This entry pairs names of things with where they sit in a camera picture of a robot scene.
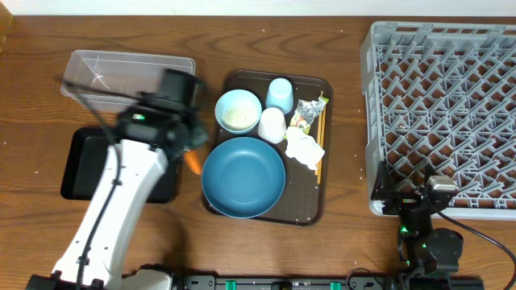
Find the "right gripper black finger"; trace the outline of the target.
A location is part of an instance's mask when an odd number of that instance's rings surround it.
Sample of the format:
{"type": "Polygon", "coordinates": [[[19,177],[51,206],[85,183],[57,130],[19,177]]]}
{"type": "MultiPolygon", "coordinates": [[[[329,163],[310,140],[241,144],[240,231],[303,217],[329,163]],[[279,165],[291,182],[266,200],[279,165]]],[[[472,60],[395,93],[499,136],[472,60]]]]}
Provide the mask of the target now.
{"type": "Polygon", "coordinates": [[[385,161],[378,164],[377,178],[373,185],[370,199],[372,201],[386,201],[394,198],[396,195],[396,185],[389,173],[388,166],[385,161]]]}
{"type": "Polygon", "coordinates": [[[437,173],[434,167],[431,164],[427,164],[424,172],[424,193],[429,193],[433,190],[436,177],[437,173]]]}

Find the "orange carrot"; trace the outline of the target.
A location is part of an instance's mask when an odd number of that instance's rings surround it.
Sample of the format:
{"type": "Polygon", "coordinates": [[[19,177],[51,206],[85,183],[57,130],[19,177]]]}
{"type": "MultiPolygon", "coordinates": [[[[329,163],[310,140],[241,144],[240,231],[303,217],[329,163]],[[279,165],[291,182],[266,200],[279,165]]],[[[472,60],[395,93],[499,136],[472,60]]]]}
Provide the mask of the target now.
{"type": "Polygon", "coordinates": [[[202,174],[202,163],[198,157],[198,153],[195,150],[185,151],[183,154],[183,159],[192,173],[196,175],[202,174]]]}

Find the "light blue small bowl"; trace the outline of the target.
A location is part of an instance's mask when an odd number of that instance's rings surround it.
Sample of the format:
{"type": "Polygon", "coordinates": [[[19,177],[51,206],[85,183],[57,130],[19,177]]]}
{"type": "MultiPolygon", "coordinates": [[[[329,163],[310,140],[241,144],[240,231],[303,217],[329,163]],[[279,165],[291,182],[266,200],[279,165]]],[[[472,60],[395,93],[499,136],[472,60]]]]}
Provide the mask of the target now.
{"type": "Polygon", "coordinates": [[[224,93],[214,108],[218,124],[236,135],[250,132],[260,121],[262,111],[259,98],[244,89],[233,89],[224,93]]]}

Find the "large dark blue bowl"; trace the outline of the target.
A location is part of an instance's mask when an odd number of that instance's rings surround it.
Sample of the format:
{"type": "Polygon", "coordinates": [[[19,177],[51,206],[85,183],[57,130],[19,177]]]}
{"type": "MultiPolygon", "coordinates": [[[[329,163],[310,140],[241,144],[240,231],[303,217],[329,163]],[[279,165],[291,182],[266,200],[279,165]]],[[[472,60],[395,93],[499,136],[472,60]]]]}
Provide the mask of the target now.
{"type": "Polygon", "coordinates": [[[202,191],[221,214],[248,219],[269,211],[280,199],[285,165],[266,142],[238,137],[219,144],[202,169],[202,191]]]}

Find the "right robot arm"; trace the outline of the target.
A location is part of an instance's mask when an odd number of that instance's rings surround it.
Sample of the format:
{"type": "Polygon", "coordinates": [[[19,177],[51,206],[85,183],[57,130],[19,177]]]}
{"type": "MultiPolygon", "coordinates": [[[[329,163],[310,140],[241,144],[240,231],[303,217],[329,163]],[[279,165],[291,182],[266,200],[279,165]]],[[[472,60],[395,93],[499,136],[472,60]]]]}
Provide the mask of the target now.
{"type": "Polygon", "coordinates": [[[448,228],[435,228],[432,215],[446,209],[456,195],[449,176],[428,164],[424,184],[408,193],[396,189],[385,162],[378,164],[371,199],[381,201],[384,215],[400,218],[397,250],[407,269],[382,282],[383,289],[450,289],[450,274],[459,271],[464,238],[448,228]]]}

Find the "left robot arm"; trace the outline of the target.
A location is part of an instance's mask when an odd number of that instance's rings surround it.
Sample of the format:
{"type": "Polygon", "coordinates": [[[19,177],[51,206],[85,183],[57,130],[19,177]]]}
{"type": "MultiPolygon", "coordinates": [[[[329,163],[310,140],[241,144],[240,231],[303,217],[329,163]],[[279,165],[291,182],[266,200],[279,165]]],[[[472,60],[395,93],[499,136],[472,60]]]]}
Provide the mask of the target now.
{"type": "Polygon", "coordinates": [[[100,181],[85,216],[51,275],[32,275],[29,289],[173,289],[174,275],[151,264],[123,274],[131,237],[148,197],[170,163],[182,157],[199,173],[194,154],[208,139],[195,96],[144,93],[109,127],[96,110],[108,141],[100,181]]]}

